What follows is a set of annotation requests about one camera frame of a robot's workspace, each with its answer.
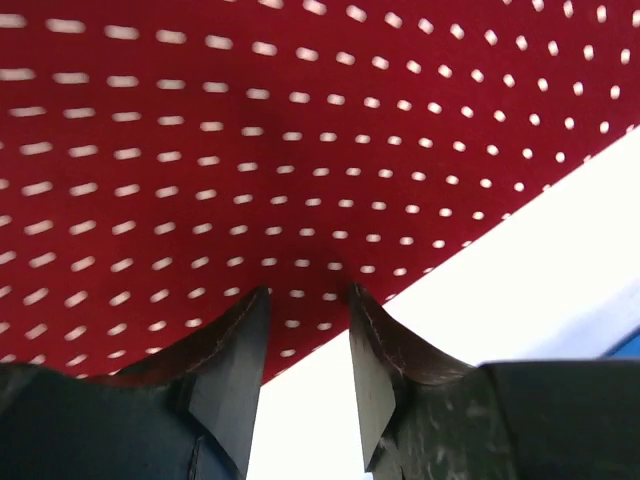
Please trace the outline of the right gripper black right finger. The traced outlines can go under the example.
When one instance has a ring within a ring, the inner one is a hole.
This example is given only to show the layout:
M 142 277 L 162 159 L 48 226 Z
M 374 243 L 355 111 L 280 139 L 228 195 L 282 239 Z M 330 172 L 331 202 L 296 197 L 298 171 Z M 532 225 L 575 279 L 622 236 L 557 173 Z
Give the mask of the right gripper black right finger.
M 364 466 L 376 479 L 635 479 L 635 359 L 466 364 L 361 285 L 349 339 Z

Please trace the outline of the red polka dot skirt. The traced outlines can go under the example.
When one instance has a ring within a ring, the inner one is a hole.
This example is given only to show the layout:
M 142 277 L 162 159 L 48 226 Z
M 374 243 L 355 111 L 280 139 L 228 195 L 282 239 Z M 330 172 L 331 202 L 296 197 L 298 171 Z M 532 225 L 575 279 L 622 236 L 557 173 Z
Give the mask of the red polka dot skirt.
M 266 285 L 272 377 L 638 122 L 635 1 L 5 1 L 1 359 L 109 374 Z

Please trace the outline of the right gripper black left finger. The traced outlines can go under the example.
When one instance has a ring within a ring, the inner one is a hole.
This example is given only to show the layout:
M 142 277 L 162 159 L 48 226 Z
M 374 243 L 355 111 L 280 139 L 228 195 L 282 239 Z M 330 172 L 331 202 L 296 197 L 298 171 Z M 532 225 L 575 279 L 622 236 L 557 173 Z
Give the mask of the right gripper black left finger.
M 258 287 L 113 375 L 3 365 L 2 477 L 244 478 L 270 324 L 270 294 Z

